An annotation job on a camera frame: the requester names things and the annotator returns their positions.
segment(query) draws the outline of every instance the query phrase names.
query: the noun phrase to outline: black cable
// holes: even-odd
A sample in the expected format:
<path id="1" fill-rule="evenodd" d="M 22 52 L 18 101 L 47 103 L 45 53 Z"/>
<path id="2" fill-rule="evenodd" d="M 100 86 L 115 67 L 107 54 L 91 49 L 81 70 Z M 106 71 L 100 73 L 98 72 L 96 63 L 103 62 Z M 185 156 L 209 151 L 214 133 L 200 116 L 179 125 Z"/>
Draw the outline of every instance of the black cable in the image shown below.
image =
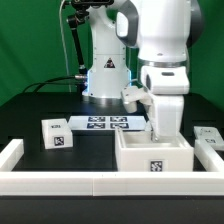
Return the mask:
<path id="1" fill-rule="evenodd" d="M 31 84 L 31 85 L 29 85 L 29 86 L 27 86 L 23 91 L 22 91 L 22 93 L 25 93 L 29 88 L 31 88 L 31 87 L 33 87 L 33 86 L 36 86 L 36 85 L 41 85 L 42 87 L 44 86 L 44 85 L 78 85 L 78 84 L 82 84 L 82 83 L 53 83 L 53 82 L 38 82 L 38 83 L 33 83 L 33 84 Z"/>
<path id="2" fill-rule="evenodd" d="M 56 82 L 56 81 L 61 81 L 61 80 L 66 80 L 66 79 L 75 79 L 74 75 L 70 75 L 70 76 L 62 76 L 62 77 L 57 77 L 57 78 L 53 78 L 53 79 L 49 79 L 45 82 L 43 82 L 42 84 L 40 84 L 39 86 L 37 86 L 33 92 L 37 92 L 39 89 L 41 89 L 43 86 L 45 86 L 46 82 Z"/>

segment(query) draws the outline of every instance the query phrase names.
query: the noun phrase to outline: white cube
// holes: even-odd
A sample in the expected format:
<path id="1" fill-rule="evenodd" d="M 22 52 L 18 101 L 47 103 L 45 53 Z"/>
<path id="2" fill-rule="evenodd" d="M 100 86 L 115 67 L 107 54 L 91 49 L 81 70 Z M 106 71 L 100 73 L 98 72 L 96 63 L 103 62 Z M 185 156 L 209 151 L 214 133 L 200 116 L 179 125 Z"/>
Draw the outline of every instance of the white cube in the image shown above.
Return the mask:
<path id="1" fill-rule="evenodd" d="M 115 155 L 118 171 L 190 172 L 194 150 L 181 134 L 151 141 L 150 132 L 115 131 Z"/>
<path id="2" fill-rule="evenodd" d="M 66 119 L 42 120 L 45 149 L 73 147 L 72 131 Z"/>

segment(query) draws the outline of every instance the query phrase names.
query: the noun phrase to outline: green wall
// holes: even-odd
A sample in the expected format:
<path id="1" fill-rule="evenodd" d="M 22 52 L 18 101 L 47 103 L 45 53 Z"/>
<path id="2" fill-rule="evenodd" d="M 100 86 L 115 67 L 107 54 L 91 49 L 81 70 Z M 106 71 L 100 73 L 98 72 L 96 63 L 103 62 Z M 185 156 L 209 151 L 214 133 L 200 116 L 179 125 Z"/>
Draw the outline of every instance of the green wall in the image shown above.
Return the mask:
<path id="1" fill-rule="evenodd" d="M 58 11 L 60 0 L 0 1 L 0 104 L 34 82 L 65 76 Z M 199 0 L 205 30 L 190 49 L 191 91 L 202 94 L 224 110 L 224 1 Z M 63 10 L 63 18 L 72 14 Z M 77 73 L 76 53 L 70 30 L 64 22 L 70 73 Z M 91 66 L 91 34 L 88 24 L 79 29 L 84 58 Z M 136 73 L 136 61 L 128 64 Z M 43 91 L 68 91 L 47 86 Z"/>
<path id="2" fill-rule="evenodd" d="M 224 1 L 198 0 L 205 29 L 192 47 L 191 91 L 199 93 L 224 111 Z"/>

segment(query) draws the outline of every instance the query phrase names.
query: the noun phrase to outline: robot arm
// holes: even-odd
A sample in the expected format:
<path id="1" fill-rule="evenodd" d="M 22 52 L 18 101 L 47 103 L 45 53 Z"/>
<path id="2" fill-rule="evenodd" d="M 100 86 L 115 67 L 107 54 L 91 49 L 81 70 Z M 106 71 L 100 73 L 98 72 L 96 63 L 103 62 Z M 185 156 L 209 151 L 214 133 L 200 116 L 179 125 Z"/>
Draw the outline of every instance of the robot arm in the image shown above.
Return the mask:
<path id="1" fill-rule="evenodd" d="M 136 100 L 148 102 L 155 138 L 179 133 L 182 95 L 189 92 L 186 42 L 190 23 L 190 0 L 129 0 L 117 15 L 117 36 L 127 46 L 139 48 L 142 64 L 143 88 L 126 88 L 122 98 L 132 112 Z"/>

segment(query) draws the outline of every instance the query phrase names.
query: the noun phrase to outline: black table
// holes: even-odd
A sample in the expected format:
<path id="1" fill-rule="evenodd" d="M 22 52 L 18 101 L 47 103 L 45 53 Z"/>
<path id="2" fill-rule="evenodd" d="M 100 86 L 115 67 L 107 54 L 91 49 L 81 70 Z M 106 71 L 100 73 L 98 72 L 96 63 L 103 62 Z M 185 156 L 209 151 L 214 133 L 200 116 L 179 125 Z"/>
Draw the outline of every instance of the black table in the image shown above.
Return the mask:
<path id="1" fill-rule="evenodd" d="M 145 116 L 143 107 L 138 107 L 136 115 Z M 24 139 L 25 153 L 14 171 L 116 171 L 113 131 L 77 131 L 73 133 L 75 149 L 55 153 L 44 150 L 41 120 L 68 120 L 71 115 L 127 114 L 123 106 L 85 103 L 75 93 L 15 96 L 0 108 L 1 149 L 13 138 Z M 217 127 L 224 136 L 224 114 L 200 95 L 191 94 L 185 97 L 181 132 L 192 145 L 196 125 Z M 223 208 L 223 197 L 210 196 L 4 196 L 0 198 L 0 220 L 1 223 L 16 223 L 15 220 L 17 223 L 222 223 Z"/>

